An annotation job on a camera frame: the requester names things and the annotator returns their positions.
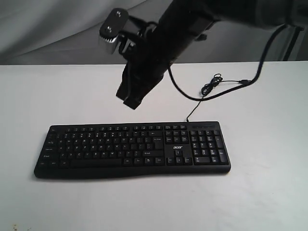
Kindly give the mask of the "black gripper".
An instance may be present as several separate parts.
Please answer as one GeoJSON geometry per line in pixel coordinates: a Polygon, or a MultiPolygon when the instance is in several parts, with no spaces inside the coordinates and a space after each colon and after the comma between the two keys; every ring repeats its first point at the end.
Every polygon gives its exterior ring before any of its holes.
{"type": "Polygon", "coordinates": [[[133,38],[135,45],[130,45],[123,53],[127,64],[116,96],[135,110],[153,89],[153,81],[160,80],[167,68],[190,45],[190,22],[134,20],[133,23],[138,28],[133,38]]]}

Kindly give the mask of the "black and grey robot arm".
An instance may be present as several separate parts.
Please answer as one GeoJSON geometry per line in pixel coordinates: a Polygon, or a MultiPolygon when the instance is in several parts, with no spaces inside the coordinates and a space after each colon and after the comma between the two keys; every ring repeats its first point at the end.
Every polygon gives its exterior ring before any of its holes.
{"type": "Polygon", "coordinates": [[[289,26],[308,24],[305,0],[174,0],[158,22],[132,17],[124,10],[111,13],[113,31],[132,45],[119,52],[127,64],[117,97],[131,109],[162,80],[179,55],[204,31],[221,21],[273,29],[259,64],[263,65],[271,44],[289,26]]]}

